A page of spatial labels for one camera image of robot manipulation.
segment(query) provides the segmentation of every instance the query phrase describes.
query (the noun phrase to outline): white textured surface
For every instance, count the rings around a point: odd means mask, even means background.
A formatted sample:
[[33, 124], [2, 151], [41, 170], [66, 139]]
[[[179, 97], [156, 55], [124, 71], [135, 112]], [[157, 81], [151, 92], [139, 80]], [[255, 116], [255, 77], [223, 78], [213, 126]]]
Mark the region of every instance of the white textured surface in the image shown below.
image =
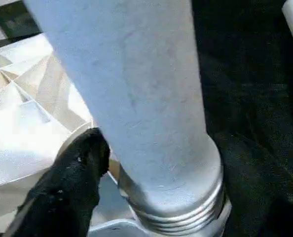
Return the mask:
[[38, 35], [0, 48], [0, 215], [13, 211], [91, 116]]

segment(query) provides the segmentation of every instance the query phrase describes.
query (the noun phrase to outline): black cloth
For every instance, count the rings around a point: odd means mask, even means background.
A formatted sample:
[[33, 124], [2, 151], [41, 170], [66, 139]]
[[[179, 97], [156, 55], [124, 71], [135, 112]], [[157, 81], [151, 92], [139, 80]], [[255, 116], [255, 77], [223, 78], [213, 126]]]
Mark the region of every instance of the black cloth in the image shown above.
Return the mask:
[[293, 237], [293, 38], [284, 2], [192, 1], [207, 130], [233, 205], [226, 237]]

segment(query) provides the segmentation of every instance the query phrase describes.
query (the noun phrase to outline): black glove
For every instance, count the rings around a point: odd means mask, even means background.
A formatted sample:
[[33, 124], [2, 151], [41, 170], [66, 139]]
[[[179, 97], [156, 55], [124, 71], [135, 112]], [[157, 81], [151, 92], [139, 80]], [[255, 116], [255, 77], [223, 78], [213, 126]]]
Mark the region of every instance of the black glove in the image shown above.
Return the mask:
[[78, 136], [29, 191], [4, 237], [85, 237], [110, 149], [93, 128]]

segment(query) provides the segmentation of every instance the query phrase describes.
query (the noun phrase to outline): threaded end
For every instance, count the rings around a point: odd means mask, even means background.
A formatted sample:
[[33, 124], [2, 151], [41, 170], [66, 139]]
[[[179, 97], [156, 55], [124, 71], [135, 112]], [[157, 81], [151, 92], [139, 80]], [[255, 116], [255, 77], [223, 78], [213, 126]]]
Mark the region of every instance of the threaded end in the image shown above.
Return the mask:
[[141, 223], [148, 229], [167, 236], [186, 236], [198, 232], [213, 220], [216, 220], [222, 210], [224, 193], [222, 175], [212, 190], [211, 195], [195, 210], [175, 217], [158, 217], [140, 210], [134, 211]]

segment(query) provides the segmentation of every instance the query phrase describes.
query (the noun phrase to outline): aluminum part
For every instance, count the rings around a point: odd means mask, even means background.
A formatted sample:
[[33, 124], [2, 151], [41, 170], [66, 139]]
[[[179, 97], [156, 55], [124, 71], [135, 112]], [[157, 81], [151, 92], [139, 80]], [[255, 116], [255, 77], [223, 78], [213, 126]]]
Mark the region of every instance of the aluminum part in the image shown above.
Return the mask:
[[25, 3], [119, 159], [141, 223], [165, 235], [210, 228], [223, 212], [222, 164], [206, 132], [190, 1]]

